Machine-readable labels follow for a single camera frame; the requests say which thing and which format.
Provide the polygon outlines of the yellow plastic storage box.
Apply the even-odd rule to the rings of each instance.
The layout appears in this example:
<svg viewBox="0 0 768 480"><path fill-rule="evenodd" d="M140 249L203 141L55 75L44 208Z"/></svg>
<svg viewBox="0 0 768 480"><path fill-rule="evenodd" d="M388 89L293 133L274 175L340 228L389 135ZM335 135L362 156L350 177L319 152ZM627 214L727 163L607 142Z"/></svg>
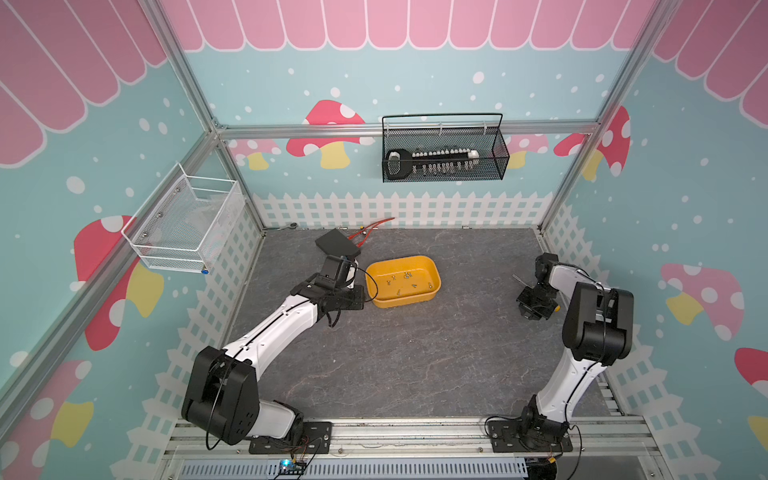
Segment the yellow plastic storage box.
<svg viewBox="0 0 768 480"><path fill-rule="evenodd" d="M423 255L375 262L365 280L373 304L382 309L430 301L442 286L435 262Z"/></svg>

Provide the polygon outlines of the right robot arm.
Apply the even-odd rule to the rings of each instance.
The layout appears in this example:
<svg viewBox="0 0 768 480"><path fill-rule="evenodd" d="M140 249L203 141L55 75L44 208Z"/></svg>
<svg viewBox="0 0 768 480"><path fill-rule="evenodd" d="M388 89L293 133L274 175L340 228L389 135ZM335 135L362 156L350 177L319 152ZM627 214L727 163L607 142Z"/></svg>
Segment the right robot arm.
<svg viewBox="0 0 768 480"><path fill-rule="evenodd" d="M518 438L526 449L559 444L568 433L576 405L607 367L631 350L634 296L609 288L553 253L535 259L533 286L517 297L521 315L548 319L567 301L562 325L563 355L545 387L523 408Z"/></svg>

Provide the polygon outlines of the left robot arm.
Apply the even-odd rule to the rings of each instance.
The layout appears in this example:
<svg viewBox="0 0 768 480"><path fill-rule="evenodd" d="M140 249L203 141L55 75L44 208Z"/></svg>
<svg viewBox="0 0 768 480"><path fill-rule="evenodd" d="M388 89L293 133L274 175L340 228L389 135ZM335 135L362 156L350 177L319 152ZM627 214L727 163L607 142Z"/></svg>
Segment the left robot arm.
<svg viewBox="0 0 768 480"><path fill-rule="evenodd" d="M364 308L365 289L355 283L358 263L326 257L320 272L296 285L260 324L222 348L207 346L195 357L181 416L204 430L208 449L264 439L280 448L305 443L303 414L260 398L259 381L293 340L318 321L333 327L343 311Z"/></svg>

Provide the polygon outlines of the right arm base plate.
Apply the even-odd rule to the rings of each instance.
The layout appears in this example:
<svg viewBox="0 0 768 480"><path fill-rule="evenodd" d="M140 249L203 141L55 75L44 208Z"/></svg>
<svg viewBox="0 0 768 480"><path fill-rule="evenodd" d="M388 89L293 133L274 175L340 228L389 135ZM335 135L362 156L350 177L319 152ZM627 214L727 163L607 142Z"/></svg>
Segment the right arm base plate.
<svg viewBox="0 0 768 480"><path fill-rule="evenodd" d="M559 456L574 450L568 434L556 438L536 428L523 432L519 418L490 417L485 420L484 431L494 453Z"/></svg>

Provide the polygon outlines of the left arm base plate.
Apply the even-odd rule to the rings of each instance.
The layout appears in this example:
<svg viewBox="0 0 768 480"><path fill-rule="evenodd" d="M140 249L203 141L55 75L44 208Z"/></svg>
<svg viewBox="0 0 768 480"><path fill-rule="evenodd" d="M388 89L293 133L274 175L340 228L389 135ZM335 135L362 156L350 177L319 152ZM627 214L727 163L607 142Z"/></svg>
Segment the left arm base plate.
<svg viewBox="0 0 768 480"><path fill-rule="evenodd" d="M285 438L259 436L250 440L248 453L268 454L328 454L334 424L332 422L303 422L292 428Z"/></svg>

